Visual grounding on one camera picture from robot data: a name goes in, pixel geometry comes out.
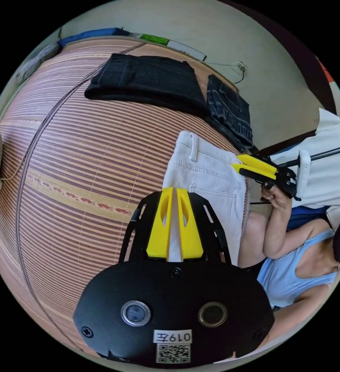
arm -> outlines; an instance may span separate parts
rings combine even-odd
[[[287,224],[291,216],[291,208],[274,208],[264,235],[263,253],[268,258],[276,258],[286,238]]]
[[[273,327],[258,349],[304,322],[324,303],[328,293],[329,286],[327,284],[312,287],[298,296],[292,305],[276,311]]]
[[[262,195],[273,206],[263,243],[263,253],[268,258],[280,258],[300,247],[308,238],[330,228],[326,221],[316,219],[298,229],[286,232],[291,216],[291,199],[275,186],[270,190],[263,189]]]
[[[278,259],[294,251],[298,247],[302,246],[307,239],[310,239],[327,229],[329,229],[329,224],[323,219],[316,219],[307,222],[298,229],[291,230],[285,234],[285,239],[281,248],[272,254],[270,258]]]

camera lens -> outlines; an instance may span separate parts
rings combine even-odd
[[[151,311],[143,302],[129,301],[122,307],[121,317],[128,325],[140,327],[149,322]]]
[[[219,302],[208,302],[198,312],[198,320],[205,327],[218,327],[226,319],[227,308]]]

belt loop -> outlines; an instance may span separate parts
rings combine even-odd
[[[192,137],[192,150],[189,159],[193,162],[197,161],[197,151],[198,151],[198,137],[196,134],[191,133]]]

denim jeans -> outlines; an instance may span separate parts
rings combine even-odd
[[[207,105],[211,118],[207,122],[224,134],[239,151],[254,147],[250,127],[249,104],[215,75],[209,76]]]
[[[208,114],[193,68],[167,57],[114,53],[92,78],[85,97],[148,103],[202,119]]]

black pole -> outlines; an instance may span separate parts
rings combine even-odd
[[[311,161],[326,158],[328,156],[336,155],[340,153],[340,147],[335,148],[333,150],[321,152],[320,154],[312,155],[311,156]],[[278,165],[278,167],[294,167],[295,165],[299,165],[299,157],[298,159],[291,160],[289,162],[283,163]]]

